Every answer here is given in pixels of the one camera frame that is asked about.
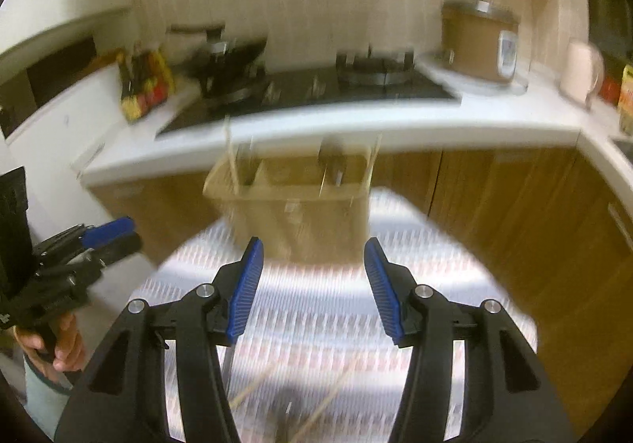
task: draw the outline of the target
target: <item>frying pan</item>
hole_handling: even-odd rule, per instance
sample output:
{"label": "frying pan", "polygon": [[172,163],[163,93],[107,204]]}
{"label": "frying pan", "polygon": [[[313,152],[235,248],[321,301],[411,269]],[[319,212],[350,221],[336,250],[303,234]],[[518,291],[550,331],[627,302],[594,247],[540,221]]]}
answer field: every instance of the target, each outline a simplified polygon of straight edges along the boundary
{"label": "frying pan", "polygon": [[196,78],[204,97],[213,94],[209,88],[218,91],[233,80],[243,77],[246,67],[264,51],[267,37],[254,39],[221,40],[223,24],[218,25],[172,25],[168,32],[176,34],[207,33],[207,41],[180,64],[172,65],[176,72]]}

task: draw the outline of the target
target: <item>person's arm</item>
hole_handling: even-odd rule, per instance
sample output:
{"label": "person's arm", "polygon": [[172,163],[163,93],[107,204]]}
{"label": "person's arm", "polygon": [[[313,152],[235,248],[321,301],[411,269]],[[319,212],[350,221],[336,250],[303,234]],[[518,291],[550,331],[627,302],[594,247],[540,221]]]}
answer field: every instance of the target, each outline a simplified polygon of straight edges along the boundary
{"label": "person's arm", "polygon": [[40,335],[21,328],[14,328],[13,331],[25,354],[26,410],[51,439],[70,394],[70,384],[62,372],[78,371],[85,363],[85,347],[75,315],[62,316],[58,320],[58,327],[53,364],[46,363],[37,355],[37,350],[44,349]]}

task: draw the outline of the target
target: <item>rice cooker lid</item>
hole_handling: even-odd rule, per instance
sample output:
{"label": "rice cooker lid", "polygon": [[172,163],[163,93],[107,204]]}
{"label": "rice cooker lid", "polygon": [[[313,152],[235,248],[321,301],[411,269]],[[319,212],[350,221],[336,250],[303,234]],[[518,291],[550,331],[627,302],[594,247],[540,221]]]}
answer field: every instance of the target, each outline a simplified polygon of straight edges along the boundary
{"label": "rice cooker lid", "polygon": [[445,0],[444,7],[512,25],[520,23],[520,19],[511,10],[497,7],[488,0]]}

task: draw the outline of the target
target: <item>patterned tablecloth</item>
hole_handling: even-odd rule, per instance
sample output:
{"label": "patterned tablecloth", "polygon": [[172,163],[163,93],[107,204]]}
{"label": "patterned tablecloth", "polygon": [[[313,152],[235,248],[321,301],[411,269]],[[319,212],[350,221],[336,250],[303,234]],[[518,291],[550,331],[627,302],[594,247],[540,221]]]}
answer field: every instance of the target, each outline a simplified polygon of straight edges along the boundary
{"label": "patterned tablecloth", "polygon": [[[387,190],[370,197],[370,233],[391,262],[411,270],[418,283],[449,300],[478,306],[498,299],[536,348],[536,326],[512,306],[507,294],[463,247],[442,234],[406,200]],[[132,293],[151,305],[170,302],[218,268],[241,256],[220,221],[184,244]],[[165,386],[170,432],[184,441],[176,384],[175,352],[167,351]],[[220,360],[224,349],[219,348]],[[362,266],[303,267],[266,261],[246,332],[235,348],[229,399],[248,387],[270,363],[262,384],[233,417],[243,443],[274,441],[276,396],[288,389],[301,397],[305,420],[328,396],[343,370],[343,387],[311,427],[306,442],[385,442],[406,378],[410,349],[398,349],[382,328]],[[463,345],[456,344],[453,390],[446,436],[459,433],[463,397]]]}

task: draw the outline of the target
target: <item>rice cooker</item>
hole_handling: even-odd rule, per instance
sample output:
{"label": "rice cooker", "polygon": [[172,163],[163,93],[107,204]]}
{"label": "rice cooker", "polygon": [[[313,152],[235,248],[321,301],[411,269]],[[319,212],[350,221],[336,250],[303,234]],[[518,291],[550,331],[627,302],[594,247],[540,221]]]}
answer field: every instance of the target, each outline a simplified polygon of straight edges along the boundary
{"label": "rice cooker", "polygon": [[486,0],[446,0],[442,49],[453,71],[508,83],[517,69],[519,19]]}

